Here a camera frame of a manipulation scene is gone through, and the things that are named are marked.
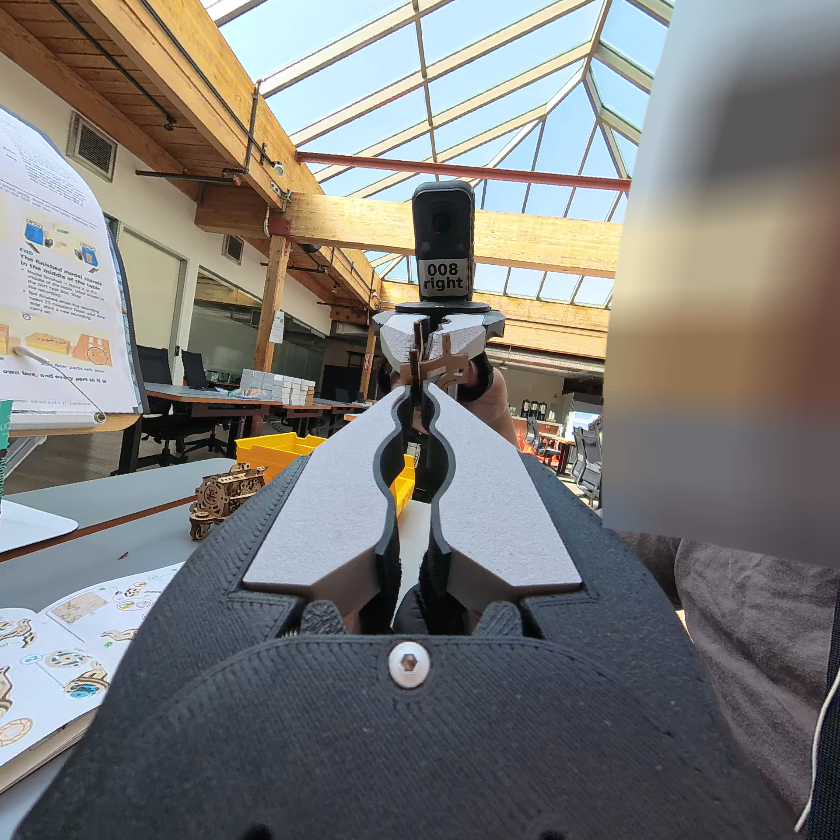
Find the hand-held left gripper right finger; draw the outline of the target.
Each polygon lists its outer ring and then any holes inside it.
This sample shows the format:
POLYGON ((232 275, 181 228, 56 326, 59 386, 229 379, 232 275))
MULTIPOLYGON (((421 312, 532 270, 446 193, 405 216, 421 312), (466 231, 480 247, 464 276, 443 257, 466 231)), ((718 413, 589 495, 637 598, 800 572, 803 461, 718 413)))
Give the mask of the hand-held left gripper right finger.
POLYGON ((420 613, 431 634, 466 631, 493 602, 574 592, 581 576, 518 449, 435 384, 423 386, 431 504, 420 613))

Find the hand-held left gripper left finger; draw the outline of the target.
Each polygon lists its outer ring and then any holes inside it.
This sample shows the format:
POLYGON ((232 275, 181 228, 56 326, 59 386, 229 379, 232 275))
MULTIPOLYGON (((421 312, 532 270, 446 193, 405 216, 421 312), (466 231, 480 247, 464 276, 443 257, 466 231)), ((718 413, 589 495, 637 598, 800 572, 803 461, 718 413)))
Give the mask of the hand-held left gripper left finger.
POLYGON ((404 468, 410 386, 396 388, 316 448, 244 576, 261 592, 327 600, 387 634, 402 567, 391 485, 404 468))

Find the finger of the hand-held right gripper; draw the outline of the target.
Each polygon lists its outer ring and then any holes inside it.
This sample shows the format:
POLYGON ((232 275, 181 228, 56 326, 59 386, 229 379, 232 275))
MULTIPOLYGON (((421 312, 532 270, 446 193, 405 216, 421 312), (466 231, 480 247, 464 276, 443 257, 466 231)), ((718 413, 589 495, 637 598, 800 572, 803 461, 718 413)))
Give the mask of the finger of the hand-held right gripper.
POLYGON ((415 325, 427 339, 427 316, 425 315, 379 315, 378 328, 382 351, 394 371, 400 373, 401 364, 408 362, 409 350, 415 346, 415 325))
POLYGON ((429 359, 443 356, 444 337, 450 339, 450 353, 465 354, 471 360, 485 349, 487 330, 484 315, 451 315, 445 318, 438 329, 429 334, 429 359))

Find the thin wooden part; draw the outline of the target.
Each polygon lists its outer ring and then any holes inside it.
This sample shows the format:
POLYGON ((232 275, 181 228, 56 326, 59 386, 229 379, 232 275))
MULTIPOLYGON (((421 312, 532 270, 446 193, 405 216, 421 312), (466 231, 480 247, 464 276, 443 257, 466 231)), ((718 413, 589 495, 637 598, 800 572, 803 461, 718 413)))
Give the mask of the thin wooden part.
POLYGON ((413 430, 420 434, 426 434, 422 418, 423 402, 423 378, 421 376, 421 355, 422 351, 417 347, 412 348, 409 353, 409 372, 411 376, 411 390, 413 400, 413 430))

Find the pale cross-shaped wooden part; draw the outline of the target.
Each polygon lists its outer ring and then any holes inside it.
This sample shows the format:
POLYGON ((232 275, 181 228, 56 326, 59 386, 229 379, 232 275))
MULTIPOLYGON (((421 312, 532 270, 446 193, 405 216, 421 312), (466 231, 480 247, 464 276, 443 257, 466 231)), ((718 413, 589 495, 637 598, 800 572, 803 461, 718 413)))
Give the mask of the pale cross-shaped wooden part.
MULTIPOLYGON (((422 351, 421 355, 421 376, 424 382, 427 382, 431 377, 437 376, 437 386, 442 390, 447 390, 451 386, 465 384, 468 378, 469 357, 465 354, 454 355, 450 353, 450 339, 449 336, 444 336, 443 356, 437 360, 423 360, 425 342, 423 339, 422 330, 419 325, 415 325, 415 347, 422 351)), ((401 364, 400 376, 404 385, 411 386, 411 376, 408 362, 401 364)))

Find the assembled wooden model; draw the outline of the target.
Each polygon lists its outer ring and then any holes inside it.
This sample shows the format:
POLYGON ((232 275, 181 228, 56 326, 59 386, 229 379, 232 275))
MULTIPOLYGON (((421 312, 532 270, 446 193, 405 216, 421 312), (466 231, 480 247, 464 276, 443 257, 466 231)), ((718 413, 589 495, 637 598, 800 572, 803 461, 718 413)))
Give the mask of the assembled wooden model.
POLYGON ((204 539, 214 523, 221 523, 265 485, 265 466, 237 463, 228 472, 207 476, 190 506, 191 538, 204 539))

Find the person's right hand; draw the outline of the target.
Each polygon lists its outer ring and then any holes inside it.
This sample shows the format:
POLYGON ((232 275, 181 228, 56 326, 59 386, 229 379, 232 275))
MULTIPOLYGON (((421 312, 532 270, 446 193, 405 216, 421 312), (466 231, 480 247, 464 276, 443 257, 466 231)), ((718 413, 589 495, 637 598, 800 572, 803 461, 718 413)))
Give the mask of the person's right hand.
POLYGON ((491 383, 484 394, 474 401, 465 402, 461 398, 459 403, 467 411, 497 432, 515 448, 519 448, 518 433, 512 422, 509 411, 507 386, 503 374, 497 369, 493 371, 491 383))

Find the red steel beam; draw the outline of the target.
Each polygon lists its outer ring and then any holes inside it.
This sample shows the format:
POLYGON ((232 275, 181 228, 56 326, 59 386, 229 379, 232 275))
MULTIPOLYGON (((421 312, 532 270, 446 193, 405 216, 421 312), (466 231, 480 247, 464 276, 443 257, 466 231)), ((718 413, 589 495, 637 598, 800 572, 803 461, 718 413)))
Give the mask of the red steel beam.
POLYGON ((479 180, 495 180, 528 184, 537 183, 555 186, 577 186, 584 188, 616 190, 624 193, 629 192, 632 183, 632 181, 627 178, 509 170, 490 166, 447 164, 433 161, 403 161, 362 155, 308 153, 297 151, 296 160, 300 163, 337 165, 338 167, 345 168, 365 168, 411 174, 466 176, 479 180))

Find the yellow plastic bin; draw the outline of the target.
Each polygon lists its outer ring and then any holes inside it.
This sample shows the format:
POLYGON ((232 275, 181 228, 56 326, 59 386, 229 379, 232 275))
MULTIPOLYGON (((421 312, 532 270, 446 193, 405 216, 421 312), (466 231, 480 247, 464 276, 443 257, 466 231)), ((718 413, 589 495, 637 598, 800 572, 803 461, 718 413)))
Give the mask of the yellow plastic bin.
POLYGON ((237 444, 237 454, 236 459, 239 462, 239 459, 245 457, 245 453, 247 450, 250 450, 254 447, 266 447, 270 450, 285 450, 285 451, 300 451, 298 448, 300 447, 303 452, 311 453, 316 447, 322 445, 327 440, 323 437, 317 437, 313 435, 309 435, 306 437, 299 437, 294 432, 287 433, 287 434, 274 434, 274 435, 267 435, 261 437, 247 437, 241 438, 236 441, 237 444))
MULTIPOLYGON (((266 447, 254 447, 247 450, 245 457, 239 459, 240 463, 246 463, 250 468, 255 469, 260 466, 266 468, 265 481, 266 484, 279 475, 279 473, 288 467, 296 458, 310 454, 309 452, 300 451, 285 451, 285 450, 270 450, 266 447)), ((413 496, 415 487, 415 461, 411 455, 404 456, 404 468, 398 477, 395 478, 391 484, 391 493, 395 499, 396 513, 399 515, 406 507, 408 501, 413 496)))

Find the stack of small white boxes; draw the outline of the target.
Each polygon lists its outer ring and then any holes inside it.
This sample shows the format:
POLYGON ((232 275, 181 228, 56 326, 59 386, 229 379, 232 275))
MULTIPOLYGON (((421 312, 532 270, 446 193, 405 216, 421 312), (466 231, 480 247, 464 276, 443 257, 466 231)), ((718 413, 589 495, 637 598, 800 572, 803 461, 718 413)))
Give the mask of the stack of small white boxes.
POLYGON ((243 369, 235 394, 247 398, 281 402, 288 406, 311 406, 314 381, 286 374, 243 369))

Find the long office desk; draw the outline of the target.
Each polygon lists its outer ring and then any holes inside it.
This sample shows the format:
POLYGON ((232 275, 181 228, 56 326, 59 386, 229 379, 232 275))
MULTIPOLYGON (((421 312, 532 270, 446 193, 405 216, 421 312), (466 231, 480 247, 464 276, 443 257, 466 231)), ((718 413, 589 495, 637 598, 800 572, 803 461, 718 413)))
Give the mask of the long office desk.
POLYGON ((201 391, 183 385, 145 383, 144 388, 149 398, 160 398, 172 403, 191 406, 193 417, 255 417, 269 415, 272 410, 291 411, 293 416, 318 416, 323 413, 345 414, 367 406, 342 402, 330 402, 316 399, 313 404, 289 406, 279 400, 268 397, 233 397, 230 394, 201 391))

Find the illustrated instruction booklet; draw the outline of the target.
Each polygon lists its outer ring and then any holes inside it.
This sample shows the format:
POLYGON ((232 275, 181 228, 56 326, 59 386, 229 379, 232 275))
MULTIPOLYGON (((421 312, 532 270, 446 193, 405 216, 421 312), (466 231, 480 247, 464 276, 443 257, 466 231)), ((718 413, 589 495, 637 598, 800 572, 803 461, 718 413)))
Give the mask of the illustrated instruction booklet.
POLYGON ((1 611, 1 791, 77 743, 130 641, 182 565, 1 611))

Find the white stand base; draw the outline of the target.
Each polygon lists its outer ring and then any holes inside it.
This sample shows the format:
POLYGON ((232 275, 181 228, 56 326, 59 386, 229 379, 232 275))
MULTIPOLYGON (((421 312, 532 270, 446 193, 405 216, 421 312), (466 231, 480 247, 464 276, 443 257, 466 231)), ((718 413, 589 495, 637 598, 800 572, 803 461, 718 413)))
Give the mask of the white stand base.
POLYGON ((1 553, 62 537, 76 531, 78 522, 53 513, 2 500, 1 553))

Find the wooden instruction board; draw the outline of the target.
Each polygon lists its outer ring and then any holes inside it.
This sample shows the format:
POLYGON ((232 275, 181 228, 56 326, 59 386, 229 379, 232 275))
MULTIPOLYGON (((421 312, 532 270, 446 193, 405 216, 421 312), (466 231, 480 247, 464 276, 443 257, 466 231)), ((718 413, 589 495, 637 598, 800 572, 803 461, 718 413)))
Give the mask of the wooden instruction board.
POLYGON ((128 286, 96 197, 5 109, 1 165, 1 396, 13 428, 142 414, 128 286))

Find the wall air vent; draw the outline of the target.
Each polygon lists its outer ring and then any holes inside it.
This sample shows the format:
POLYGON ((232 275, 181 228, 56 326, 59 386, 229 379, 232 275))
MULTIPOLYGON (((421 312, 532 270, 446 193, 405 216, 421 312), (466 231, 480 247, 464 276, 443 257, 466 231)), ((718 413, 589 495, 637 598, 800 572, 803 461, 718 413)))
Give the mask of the wall air vent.
POLYGON ((112 182, 119 145, 78 112, 70 117, 66 152, 69 158, 112 182))

